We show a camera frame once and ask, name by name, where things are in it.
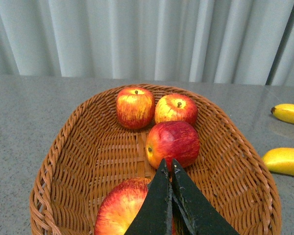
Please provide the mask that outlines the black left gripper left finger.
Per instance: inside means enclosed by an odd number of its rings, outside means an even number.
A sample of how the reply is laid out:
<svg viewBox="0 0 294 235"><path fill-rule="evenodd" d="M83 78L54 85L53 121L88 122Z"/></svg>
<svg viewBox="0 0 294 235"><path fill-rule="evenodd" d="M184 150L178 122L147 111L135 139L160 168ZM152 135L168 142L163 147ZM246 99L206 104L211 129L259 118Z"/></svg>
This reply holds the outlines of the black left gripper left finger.
<svg viewBox="0 0 294 235"><path fill-rule="evenodd" d="M172 234L172 186L163 159L151 181L147 196L126 235Z"/></svg>

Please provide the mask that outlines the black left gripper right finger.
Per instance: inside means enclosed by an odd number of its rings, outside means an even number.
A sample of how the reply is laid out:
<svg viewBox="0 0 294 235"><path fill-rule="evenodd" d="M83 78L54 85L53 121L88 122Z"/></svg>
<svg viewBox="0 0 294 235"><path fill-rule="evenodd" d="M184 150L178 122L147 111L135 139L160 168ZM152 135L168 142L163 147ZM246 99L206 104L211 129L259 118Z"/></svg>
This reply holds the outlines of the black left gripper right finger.
<svg viewBox="0 0 294 235"><path fill-rule="evenodd" d="M178 235L237 235L177 160L172 161L172 208Z"/></svg>

